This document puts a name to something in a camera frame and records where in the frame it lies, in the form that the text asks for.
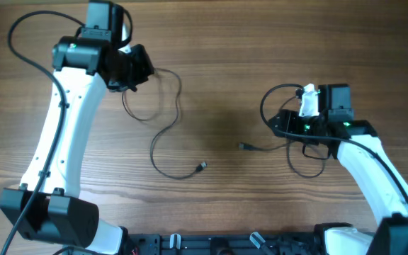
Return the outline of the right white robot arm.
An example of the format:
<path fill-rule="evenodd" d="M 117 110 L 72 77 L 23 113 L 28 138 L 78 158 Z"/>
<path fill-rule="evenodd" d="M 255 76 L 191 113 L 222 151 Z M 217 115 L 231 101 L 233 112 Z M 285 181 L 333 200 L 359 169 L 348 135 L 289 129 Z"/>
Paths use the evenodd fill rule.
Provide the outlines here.
<path fill-rule="evenodd" d="M 296 84 L 298 111 L 280 109 L 263 122 L 277 137 L 304 146 L 325 145 L 368 201 L 378 228 L 369 235 L 351 225 L 320 225 L 325 254 L 408 254 L 408 184 L 386 155 L 373 126 L 355 120 L 347 84 Z"/>

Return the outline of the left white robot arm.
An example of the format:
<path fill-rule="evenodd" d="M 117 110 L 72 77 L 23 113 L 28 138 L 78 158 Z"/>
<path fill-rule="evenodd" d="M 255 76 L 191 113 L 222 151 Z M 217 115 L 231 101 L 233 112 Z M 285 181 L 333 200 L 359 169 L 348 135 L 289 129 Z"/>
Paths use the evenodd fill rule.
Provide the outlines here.
<path fill-rule="evenodd" d="M 96 109 L 107 91 L 136 91 L 153 75 L 142 45 L 131 45 L 132 19 L 111 1 L 90 1 L 86 21 L 53 47 L 52 96 L 35 155 L 16 189 L 6 188 L 0 208 L 27 240 L 64 250 L 133 254 L 124 227 L 102 220 L 82 200 L 81 164 Z"/>

